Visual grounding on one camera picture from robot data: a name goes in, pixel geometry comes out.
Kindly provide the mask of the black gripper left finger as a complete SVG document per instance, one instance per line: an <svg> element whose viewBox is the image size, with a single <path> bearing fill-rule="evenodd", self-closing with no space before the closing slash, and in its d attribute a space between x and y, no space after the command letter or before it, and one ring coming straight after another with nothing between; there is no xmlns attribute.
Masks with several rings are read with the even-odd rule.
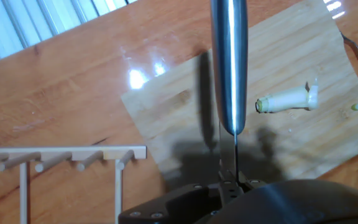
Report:
<svg viewBox="0 0 358 224"><path fill-rule="evenodd" d="M235 177L218 172L218 182L184 185L119 214L119 224L207 223L235 196Z"/></svg>

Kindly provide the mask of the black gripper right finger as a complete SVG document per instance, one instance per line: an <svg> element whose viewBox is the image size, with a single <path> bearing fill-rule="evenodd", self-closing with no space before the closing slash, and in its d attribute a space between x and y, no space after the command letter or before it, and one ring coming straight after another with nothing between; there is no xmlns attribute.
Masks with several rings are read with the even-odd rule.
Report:
<svg viewBox="0 0 358 224"><path fill-rule="evenodd" d="M263 187L265 182L257 179L248 179L242 172L238 174L238 186L242 189L242 192L237 196L238 198L247 192Z"/></svg>

